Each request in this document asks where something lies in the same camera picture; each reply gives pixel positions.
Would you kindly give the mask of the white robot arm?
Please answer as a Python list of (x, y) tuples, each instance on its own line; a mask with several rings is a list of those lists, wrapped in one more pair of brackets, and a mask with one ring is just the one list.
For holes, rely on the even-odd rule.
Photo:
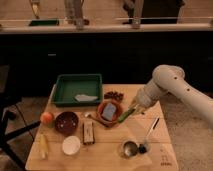
[(179, 66), (157, 66), (151, 80), (137, 91), (131, 107), (148, 109), (163, 95), (171, 93), (213, 128), (213, 99), (188, 84), (184, 77), (185, 72)]

